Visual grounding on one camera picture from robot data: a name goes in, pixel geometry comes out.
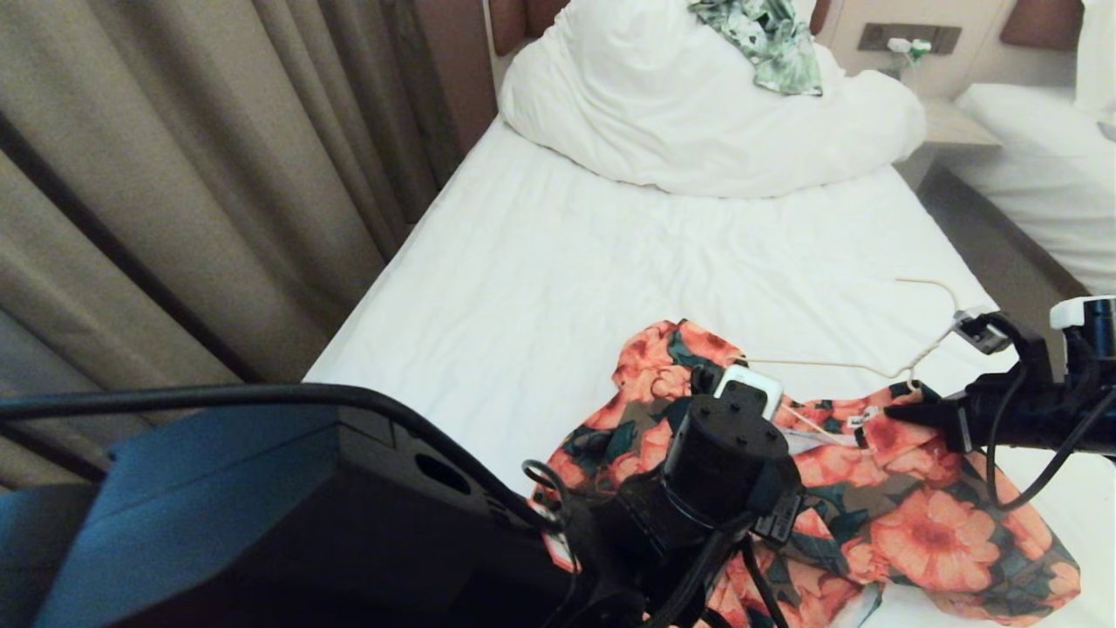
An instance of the curtain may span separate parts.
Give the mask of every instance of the curtain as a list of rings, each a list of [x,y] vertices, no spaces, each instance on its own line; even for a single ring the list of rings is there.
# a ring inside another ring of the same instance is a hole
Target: curtain
[[[301,379],[461,160],[426,51],[401,0],[4,2],[0,394]]]

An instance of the white duvet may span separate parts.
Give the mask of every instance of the white duvet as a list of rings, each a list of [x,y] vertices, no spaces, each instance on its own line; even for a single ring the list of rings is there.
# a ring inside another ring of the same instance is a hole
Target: white duvet
[[[516,57],[501,115],[608,178],[705,196],[848,181],[922,143],[922,105],[901,83],[876,71],[848,78],[816,44],[824,96],[768,91],[687,3],[573,0]]]

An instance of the floral clothing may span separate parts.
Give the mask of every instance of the floral clothing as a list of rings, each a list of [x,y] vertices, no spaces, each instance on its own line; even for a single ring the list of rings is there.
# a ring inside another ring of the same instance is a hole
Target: floral clothing
[[[663,462],[685,417],[690,370],[727,367],[742,352],[689,322],[663,321],[629,340],[613,374],[618,392],[550,457],[583,494],[615,493],[628,476]],[[1033,506],[997,511],[984,490],[984,458],[946,451],[936,431],[893,421],[891,405],[933,394],[894,385],[862,399],[783,398],[775,423],[788,434],[835,435],[863,427],[867,447],[825,444],[795,455],[806,500],[786,547],[758,545],[758,559],[792,628],[824,628],[858,603],[878,603],[884,586],[920,587],[944,612],[1029,626],[1080,592],[1077,563]],[[1001,499],[1019,494],[998,472]],[[710,608],[735,628],[772,626],[740,555]]]
[[[821,95],[810,16],[797,16],[791,0],[693,0],[690,10],[756,66],[757,86],[788,96]]]

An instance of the wire hanger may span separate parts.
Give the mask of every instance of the wire hanger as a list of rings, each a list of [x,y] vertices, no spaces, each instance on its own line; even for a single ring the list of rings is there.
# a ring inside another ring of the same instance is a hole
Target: wire hanger
[[[945,284],[942,281],[937,281],[935,279],[913,279],[913,278],[910,278],[910,277],[896,277],[895,280],[896,281],[906,282],[906,283],[925,283],[925,284],[937,286],[937,287],[944,289],[945,291],[947,291],[950,293],[950,298],[953,300],[953,310],[954,311],[961,310],[961,303],[958,300],[958,293],[955,291],[953,291],[953,289],[950,286]],[[848,368],[848,369],[862,369],[862,370],[873,373],[873,374],[875,374],[875,375],[877,375],[877,376],[879,376],[879,377],[882,377],[884,379],[889,379],[889,380],[899,377],[903,373],[906,373],[906,375],[907,375],[907,378],[906,378],[906,385],[907,385],[907,387],[911,390],[916,390],[918,387],[917,387],[916,383],[914,381],[914,369],[915,369],[915,367],[917,367],[918,364],[922,363],[927,356],[930,356],[931,354],[933,354],[935,349],[937,349],[939,347],[941,347],[942,342],[944,342],[945,339],[952,332],[953,332],[953,320],[951,319],[950,320],[950,327],[947,327],[944,332],[942,332],[941,335],[939,335],[937,338],[935,338],[934,341],[930,344],[930,346],[927,346],[925,349],[923,349],[922,351],[920,351],[907,364],[903,365],[902,367],[899,367],[898,369],[896,369],[895,371],[889,373],[889,374],[881,371],[879,369],[869,367],[867,365],[856,365],[856,364],[852,364],[852,363],[820,363],[820,361],[815,361],[815,360],[758,360],[758,359],[749,358],[749,357],[744,357],[744,360],[749,365],[751,365],[751,364],[757,364],[757,365],[800,365],[800,366],[805,366],[805,367],[843,367],[843,368]],[[845,445],[845,443],[843,441],[838,439],[833,434],[829,434],[828,432],[826,432],[825,429],[822,429],[821,426],[819,426],[819,425],[815,424],[814,422],[811,422],[810,419],[806,418],[801,413],[795,410],[790,406],[787,406],[786,404],[782,404],[781,407],[785,410],[789,412],[791,415],[793,415],[798,421],[800,421],[800,422],[805,423],[806,425],[810,426],[810,428],[817,431],[818,433],[820,433],[825,437],[829,438],[834,443],[836,443],[838,445]]]

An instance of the white bed sheet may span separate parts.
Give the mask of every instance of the white bed sheet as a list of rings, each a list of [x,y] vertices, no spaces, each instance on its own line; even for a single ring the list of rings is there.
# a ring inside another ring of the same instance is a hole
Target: white bed sheet
[[[526,494],[520,462],[546,460],[615,394],[620,346],[644,327],[689,318],[756,359],[894,369],[952,313],[943,290],[897,276],[945,281],[963,306],[991,302],[891,167],[780,199],[680,196],[597,176],[498,119],[306,380],[403,402]],[[918,376],[952,393],[1012,360],[950,338]],[[888,384],[858,370],[756,368],[799,399]],[[1003,452],[1004,466],[1033,475],[1035,457],[1012,454]],[[1097,613],[1112,590],[1112,552],[1098,548],[1112,545],[1113,523],[1093,509],[1112,512],[1110,467],[1071,458],[1056,480],[1065,493],[1041,496],[1099,598],[1075,601],[1051,626],[1110,625],[1081,622],[1107,617]],[[1093,484],[1067,489],[1083,476]],[[953,621],[921,592],[891,587],[867,626]]]
[[[973,85],[958,106],[1003,148],[947,165],[1093,293],[1116,293],[1116,143],[1074,89]]]

